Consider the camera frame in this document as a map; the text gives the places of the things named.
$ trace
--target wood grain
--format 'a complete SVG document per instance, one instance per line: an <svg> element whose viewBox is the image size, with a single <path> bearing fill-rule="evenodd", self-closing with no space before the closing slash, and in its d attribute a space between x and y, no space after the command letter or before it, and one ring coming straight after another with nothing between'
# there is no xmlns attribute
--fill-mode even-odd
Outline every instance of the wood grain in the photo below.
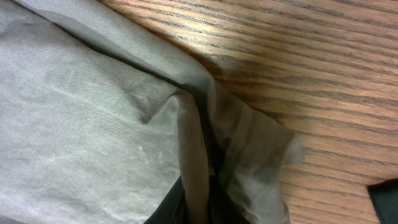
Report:
<svg viewBox="0 0 398 224"><path fill-rule="evenodd" d="M293 224L379 223L366 186L398 177L398 1L101 2L302 134L282 177Z"/></svg>

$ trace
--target garment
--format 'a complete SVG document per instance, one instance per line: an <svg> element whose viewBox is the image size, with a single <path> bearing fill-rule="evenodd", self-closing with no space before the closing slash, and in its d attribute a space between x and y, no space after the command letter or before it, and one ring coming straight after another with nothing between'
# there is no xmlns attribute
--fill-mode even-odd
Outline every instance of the garment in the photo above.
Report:
<svg viewBox="0 0 398 224"><path fill-rule="evenodd" d="M381 224L398 223L398 179L368 186Z"/></svg>
<svg viewBox="0 0 398 224"><path fill-rule="evenodd" d="M288 223L280 170L303 159L294 133L94 0L0 1L0 147L0 216L26 224L143 223L180 175L206 219L212 170L258 223Z"/></svg>

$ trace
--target wooden table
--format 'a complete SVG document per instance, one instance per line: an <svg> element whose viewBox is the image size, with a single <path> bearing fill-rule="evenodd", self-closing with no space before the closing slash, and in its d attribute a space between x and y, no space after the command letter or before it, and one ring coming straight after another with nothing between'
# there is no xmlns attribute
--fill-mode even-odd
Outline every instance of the wooden table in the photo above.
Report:
<svg viewBox="0 0 398 224"><path fill-rule="evenodd" d="M398 177L397 0L102 0L303 136L282 189L293 224L379 223Z"/></svg>

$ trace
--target wrinkled fabric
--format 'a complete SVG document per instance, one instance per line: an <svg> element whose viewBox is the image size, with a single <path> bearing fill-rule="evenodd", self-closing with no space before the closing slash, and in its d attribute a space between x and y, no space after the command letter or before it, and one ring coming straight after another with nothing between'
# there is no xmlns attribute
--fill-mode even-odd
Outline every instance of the wrinkled fabric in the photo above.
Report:
<svg viewBox="0 0 398 224"><path fill-rule="evenodd" d="M0 217L26 224L143 223L180 175L206 219L209 167L253 223L286 224L280 170L303 159L294 133L94 0L0 0L0 147Z"/></svg>

